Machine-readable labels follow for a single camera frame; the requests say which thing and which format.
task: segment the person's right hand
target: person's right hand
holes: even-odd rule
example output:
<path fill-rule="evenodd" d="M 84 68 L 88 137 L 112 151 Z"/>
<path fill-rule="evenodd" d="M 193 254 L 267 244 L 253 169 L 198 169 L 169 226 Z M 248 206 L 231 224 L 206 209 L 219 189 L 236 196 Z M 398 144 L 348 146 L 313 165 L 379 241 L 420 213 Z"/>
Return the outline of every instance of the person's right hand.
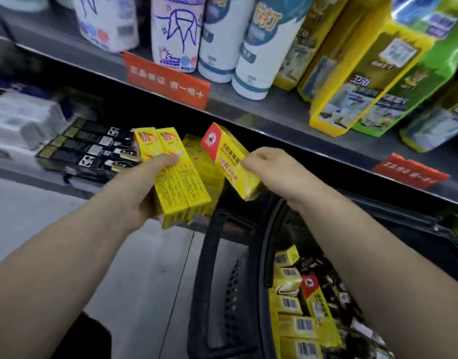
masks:
<path fill-rule="evenodd" d="M 241 161 L 244 169 L 256 174 L 274 193 L 296 210 L 310 190 L 325 184 L 284 150 L 261 147 Z"/>

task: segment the orange label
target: orange label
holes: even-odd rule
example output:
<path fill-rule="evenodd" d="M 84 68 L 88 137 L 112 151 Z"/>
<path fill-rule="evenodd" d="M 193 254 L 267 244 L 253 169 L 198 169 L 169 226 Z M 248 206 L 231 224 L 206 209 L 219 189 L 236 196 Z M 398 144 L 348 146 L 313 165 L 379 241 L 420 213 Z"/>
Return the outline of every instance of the orange label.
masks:
<path fill-rule="evenodd" d="M 429 168 L 417 161 L 405 160 L 397 154 L 386 158 L 372 171 L 419 189 L 426 189 L 450 177 L 448 174 Z"/>
<path fill-rule="evenodd" d="M 211 84 L 124 52 L 127 81 L 174 101 L 205 109 Z"/>

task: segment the white tile floor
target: white tile floor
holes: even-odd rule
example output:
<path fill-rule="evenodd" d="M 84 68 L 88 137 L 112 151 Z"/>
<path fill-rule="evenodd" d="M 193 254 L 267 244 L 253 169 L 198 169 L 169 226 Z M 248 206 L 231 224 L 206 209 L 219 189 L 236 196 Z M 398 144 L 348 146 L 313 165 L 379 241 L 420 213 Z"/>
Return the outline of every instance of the white tile floor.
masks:
<path fill-rule="evenodd" d="M 0 261 L 84 202 L 0 179 Z M 113 358 L 187 357 L 187 325 L 202 241 L 202 234 L 178 227 L 163 231 L 158 222 L 148 221 L 123 244 L 86 308 L 110 330 Z M 213 292 L 224 292 L 227 267 L 245 249 L 221 241 Z M 222 302 L 219 295 L 213 296 L 211 302 Z"/>

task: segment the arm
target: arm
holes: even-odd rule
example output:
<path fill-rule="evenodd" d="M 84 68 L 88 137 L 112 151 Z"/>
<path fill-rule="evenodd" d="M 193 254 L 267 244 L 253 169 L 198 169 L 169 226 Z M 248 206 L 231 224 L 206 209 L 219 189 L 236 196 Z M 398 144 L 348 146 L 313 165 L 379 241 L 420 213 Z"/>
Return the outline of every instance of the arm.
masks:
<path fill-rule="evenodd" d="M 52 355 L 126 237 L 154 215 L 156 174 L 176 162 L 160 155 L 120 173 L 0 263 L 0 358 Z"/>
<path fill-rule="evenodd" d="M 283 150 L 243 160 L 299 211 L 397 358 L 458 358 L 458 283 Z"/>

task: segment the white bottle with teal cap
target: white bottle with teal cap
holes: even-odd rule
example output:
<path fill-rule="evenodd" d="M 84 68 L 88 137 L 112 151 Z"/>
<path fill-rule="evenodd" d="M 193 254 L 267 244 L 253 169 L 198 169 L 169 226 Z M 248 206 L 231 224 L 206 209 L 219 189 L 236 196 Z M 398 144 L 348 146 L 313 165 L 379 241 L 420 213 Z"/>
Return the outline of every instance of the white bottle with teal cap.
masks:
<path fill-rule="evenodd" d="M 208 0 L 197 69 L 203 77 L 230 82 L 236 71 L 256 0 Z"/>
<path fill-rule="evenodd" d="M 314 0 L 259 0 L 240 51 L 232 87 L 259 100 L 267 96 Z"/>

